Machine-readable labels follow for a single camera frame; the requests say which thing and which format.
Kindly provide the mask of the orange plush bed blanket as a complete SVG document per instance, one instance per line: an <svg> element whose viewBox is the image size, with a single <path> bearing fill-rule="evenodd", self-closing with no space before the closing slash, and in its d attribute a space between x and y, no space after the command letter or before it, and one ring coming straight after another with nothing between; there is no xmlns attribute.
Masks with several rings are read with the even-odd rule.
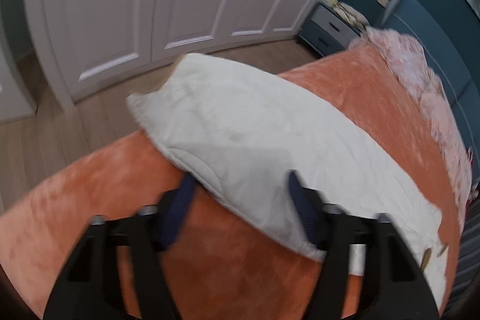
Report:
<svg viewBox="0 0 480 320"><path fill-rule="evenodd" d="M459 220L442 154L414 100L369 44L278 76L329 101L367 132L441 210L447 286L436 305L443 309L465 220ZM42 316L88 220L96 214L126 218L176 188L184 173L139 126L45 179L1 216L1 268ZM416 261L426 270L431 256L426 250ZM161 265L185 319L299 319L322 264L274 241L198 182L185 225Z"/></svg>

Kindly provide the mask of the blue upholstered headboard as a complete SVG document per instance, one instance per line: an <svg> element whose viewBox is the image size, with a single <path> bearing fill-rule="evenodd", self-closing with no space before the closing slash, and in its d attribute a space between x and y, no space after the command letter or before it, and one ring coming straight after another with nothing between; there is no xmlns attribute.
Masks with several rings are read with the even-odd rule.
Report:
<svg viewBox="0 0 480 320"><path fill-rule="evenodd" d="M464 144L479 169L479 91L459 52L432 15L416 0L390 0L378 27L416 38L427 64L442 81Z"/></svg>

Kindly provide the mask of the grey striped curtain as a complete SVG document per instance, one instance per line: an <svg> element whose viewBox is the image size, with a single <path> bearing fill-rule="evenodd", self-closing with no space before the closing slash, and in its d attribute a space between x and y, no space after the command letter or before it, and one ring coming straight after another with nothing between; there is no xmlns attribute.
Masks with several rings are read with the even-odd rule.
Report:
<svg viewBox="0 0 480 320"><path fill-rule="evenodd" d="M461 299L476 274L479 272L479 215L470 218L460 238L460 255L456 275L446 311Z"/></svg>

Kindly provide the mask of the clutter on bedside table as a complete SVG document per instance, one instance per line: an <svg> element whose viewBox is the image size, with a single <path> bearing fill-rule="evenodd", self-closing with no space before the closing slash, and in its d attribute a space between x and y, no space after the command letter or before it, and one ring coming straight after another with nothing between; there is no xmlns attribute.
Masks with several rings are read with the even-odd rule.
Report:
<svg viewBox="0 0 480 320"><path fill-rule="evenodd" d="M366 17L348 4L338 0L324 0L326 5L331 7L334 13L345 23L365 31L370 25Z"/></svg>

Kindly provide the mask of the cream quilted jacket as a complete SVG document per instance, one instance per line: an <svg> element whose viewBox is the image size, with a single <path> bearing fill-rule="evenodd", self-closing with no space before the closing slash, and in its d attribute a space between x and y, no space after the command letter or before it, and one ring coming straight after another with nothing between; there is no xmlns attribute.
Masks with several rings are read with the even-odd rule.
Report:
<svg viewBox="0 0 480 320"><path fill-rule="evenodd" d="M441 210L363 129L314 93L257 68L187 54L163 86L128 96L156 149L225 208L305 257L324 259L304 231L288 175L355 216L391 216L437 303L446 290Z"/></svg>

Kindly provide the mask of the pink floral duvet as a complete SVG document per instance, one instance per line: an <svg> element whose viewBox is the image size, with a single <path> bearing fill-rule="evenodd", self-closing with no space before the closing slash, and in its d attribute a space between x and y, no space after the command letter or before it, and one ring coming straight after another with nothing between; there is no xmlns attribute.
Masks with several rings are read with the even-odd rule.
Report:
<svg viewBox="0 0 480 320"><path fill-rule="evenodd" d="M428 66L423 46L416 38L393 29L368 27L351 41L352 49L371 45L416 103L433 140L439 146L448 172L459 220L466 216L473 172L470 155L461 138L442 81Z"/></svg>

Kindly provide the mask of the blue bedside table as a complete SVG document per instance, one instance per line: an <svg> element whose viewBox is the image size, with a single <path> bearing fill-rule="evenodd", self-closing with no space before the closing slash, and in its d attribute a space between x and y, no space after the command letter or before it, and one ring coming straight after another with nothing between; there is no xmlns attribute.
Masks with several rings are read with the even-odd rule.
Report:
<svg viewBox="0 0 480 320"><path fill-rule="evenodd" d="M348 49L359 29L344 22L331 7L318 2L298 30L296 40L321 58Z"/></svg>

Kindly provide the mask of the red plush toys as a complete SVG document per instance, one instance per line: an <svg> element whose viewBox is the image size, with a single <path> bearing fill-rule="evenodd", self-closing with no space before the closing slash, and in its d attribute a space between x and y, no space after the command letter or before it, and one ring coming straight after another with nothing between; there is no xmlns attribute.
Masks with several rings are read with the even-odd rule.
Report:
<svg viewBox="0 0 480 320"><path fill-rule="evenodd" d="M479 182L476 181L472 183L472 186L468 194L467 202L465 204L465 208L468 209L469 206L478 198L478 196L479 196Z"/></svg>

